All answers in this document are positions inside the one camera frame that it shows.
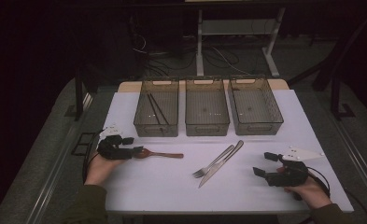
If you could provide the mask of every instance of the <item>cable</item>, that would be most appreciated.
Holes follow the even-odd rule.
[[[223,56],[223,54],[221,54],[221,52],[218,50],[218,49],[216,49],[215,47],[211,47],[212,49],[214,49],[223,59],[224,59],[224,61],[231,67],[231,68],[233,68],[234,70],[236,70],[236,71],[238,71],[238,72],[242,72],[242,73],[244,73],[244,74],[246,74],[246,75],[250,75],[250,73],[247,73],[247,72],[244,72],[244,71],[242,71],[242,70],[240,70],[240,69],[238,69],[238,68],[236,68],[236,67],[234,67],[232,64],[230,64],[229,63],[229,61]]]
[[[93,157],[88,161],[88,165],[90,166],[90,163],[93,161],[93,159],[95,159],[95,157],[99,155],[99,152],[97,152],[95,155],[93,155]]]
[[[204,57],[204,59],[208,62],[208,63],[210,63],[212,66],[214,66],[214,67],[217,67],[217,68],[230,68],[230,66],[227,64],[226,66],[219,66],[219,65],[216,65],[215,63],[212,63],[212,62],[210,62],[210,60],[209,60],[209,58],[214,58],[214,57],[212,57],[212,56],[210,56],[210,55],[208,55],[207,53],[205,53],[204,51],[203,51],[203,57]]]
[[[143,51],[143,50],[139,50],[139,49],[133,49],[134,51],[136,52],[139,52],[139,53],[144,53],[144,54],[148,54],[147,52]]]
[[[144,49],[145,48],[145,46],[146,46],[146,39],[142,36],[142,35],[138,35],[138,36],[140,36],[140,37],[142,37],[142,39],[143,39],[143,46],[142,46],[142,48],[141,49]]]
[[[147,66],[145,66],[145,68],[147,68],[147,69],[148,69],[148,73],[149,73],[149,76],[148,76],[148,77],[152,77],[151,72],[156,73],[159,77],[163,77],[163,74],[162,74],[162,73],[160,73],[159,71],[155,70],[154,68],[152,68],[152,67],[147,67]]]
[[[230,64],[238,64],[239,63],[239,57],[238,56],[236,56],[236,54],[234,54],[234,53],[232,53],[231,51],[229,51],[229,50],[227,50],[227,49],[223,49],[224,51],[226,51],[226,52],[228,52],[228,53],[230,53],[234,58],[235,58],[235,62],[230,62],[230,60],[228,60],[228,62],[230,63]],[[221,61],[221,62],[225,62],[225,60],[222,60],[220,57],[213,57],[213,56],[210,56],[209,55],[209,57],[211,57],[211,58],[213,58],[213,59],[215,59],[215,60],[218,60],[218,61]]]
[[[150,62],[158,63],[158,64],[160,64],[161,66],[156,66],[156,65],[150,64]],[[152,67],[157,67],[157,68],[158,68],[158,69],[160,69],[160,70],[162,70],[161,68],[166,68],[166,69],[167,69],[166,74],[169,74],[169,67],[168,67],[165,63],[161,63],[161,62],[158,62],[158,61],[152,61],[152,60],[149,60],[149,61],[148,61],[148,65],[150,65],[150,66],[152,66]]]
[[[313,170],[313,171],[317,172],[319,175],[321,175],[323,177],[323,179],[325,180],[326,184],[327,184],[328,191],[329,192],[331,191],[331,186],[329,184],[329,181],[328,181],[328,179],[326,179],[326,177],[323,174],[321,174],[318,170],[316,170],[316,169],[314,169],[312,167],[308,167],[307,166],[307,169]]]
[[[203,36],[203,39],[201,40],[201,42],[205,42],[208,37],[209,37],[209,35]]]
[[[347,188],[344,188],[344,191],[349,194],[349,196],[351,196],[361,207],[361,209],[363,210],[363,212],[366,214],[367,216],[367,209],[366,207],[363,205],[363,203],[351,192],[349,191]]]
[[[251,44],[251,43],[255,43],[255,42],[258,42],[258,41],[260,41],[261,39],[260,38],[258,38],[256,35],[251,35],[251,36],[253,36],[253,37],[255,37],[255,39],[253,39],[253,40],[247,40],[247,38],[245,38],[245,35],[244,35],[244,37],[243,37],[243,41],[241,41],[241,42],[239,42],[239,43],[229,43],[229,44],[227,44],[226,42],[228,41],[228,40],[224,40],[224,41],[221,41],[221,43],[218,43],[218,45],[219,46],[221,46],[221,47],[232,47],[232,46],[242,46],[242,45],[245,45],[245,44]],[[205,48],[205,47],[210,47],[210,46],[212,46],[212,45],[215,45],[215,43],[204,43],[203,44],[203,47]]]
[[[93,144],[93,140],[96,138],[96,136],[98,136],[101,132],[103,132],[103,130],[98,131],[96,134],[93,135],[93,137],[90,140],[90,143],[87,146],[87,150],[84,156],[84,160],[83,160],[83,166],[82,166],[82,179],[83,179],[83,183],[85,182],[85,180],[87,179],[87,172],[88,172],[88,159],[90,157],[90,153],[91,153],[91,149],[92,149],[92,144]]]
[[[194,59],[195,59],[195,54],[192,54],[190,62],[187,65],[184,65],[183,67],[178,67],[178,68],[174,68],[174,67],[168,66],[167,64],[162,63],[162,62],[159,62],[159,61],[154,60],[154,59],[150,59],[150,60],[152,62],[159,63],[163,67],[168,68],[168,69],[171,69],[171,70],[183,70],[183,69],[186,69],[186,68],[190,67],[192,65],[192,63],[194,62]]]
[[[165,72],[165,71],[163,71],[160,67],[158,67],[158,66],[153,66],[153,65],[149,65],[149,66],[151,66],[151,68],[152,68],[152,70],[154,70],[154,71],[160,71],[159,72],[159,74],[161,74],[162,75],[162,77],[168,77],[168,73],[167,72]]]

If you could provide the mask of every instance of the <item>dark sleeve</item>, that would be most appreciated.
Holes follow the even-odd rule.
[[[317,224],[354,224],[349,215],[343,213],[335,203],[312,210],[311,218]]]
[[[84,185],[78,190],[74,203],[64,212],[63,224],[107,223],[106,190],[95,185]]]

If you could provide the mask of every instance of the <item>table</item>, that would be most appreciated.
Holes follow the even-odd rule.
[[[179,136],[139,138],[133,122],[141,83],[122,83],[110,105],[105,127],[116,123],[122,129],[123,137],[135,138],[133,147],[184,153],[184,159],[150,157],[125,162],[106,182],[106,210],[123,215],[307,212],[304,202],[294,201],[282,188],[268,187],[266,181],[252,171],[252,167],[259,167],[274,172],[281,166],[280,162],[263,157],[267,151],[283,154],[290,146],[295,146],[323,152],[295,92],[289,90],[281,79],[270,80],[270,84],[284,118],[277,135],[237,136],[232,122],[225,137],[188,137],[184,125],[185,94],[184,88],[180,88]],[[191,174],[238,140],[243,140],[244,146],[199,189],[201,178],[196,179]],[[327,158],[306,161],[305,164],[327,177],[332,200],[344,212],[352,212],[353,207]]]

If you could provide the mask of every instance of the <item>fork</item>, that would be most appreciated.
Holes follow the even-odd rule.
[[[217,158],[215,158],[214,161],[212,161],[208,166],[202,168],[202,169],[199,169],[198,171],[196,171],[195,173],[193,173],[192,175],[195,177],[195,178],[200,178],[204,175],[206,175],[206,173],[208,173],[210,167],[215,164],[215,162],[217,162],[218,160],[220,160],[223,156],[225,156],[229,151],[231,151],[232,149],[234,148],[233,145],[230,145],[229,147],[226,148],[226,150],[224,150]]]

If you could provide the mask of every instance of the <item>wrist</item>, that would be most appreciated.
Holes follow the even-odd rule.
[[[310,209],[318,209],[332,203],[331,199],[323,191],[304,192],[301,196]]]
[[[94,186],[99,186],[99,187],[102,187],[102,184],[103,183],[99,181],[89,180],[89,179],[86,179],[86,181],[84,182],[84,185],[94,185]]]

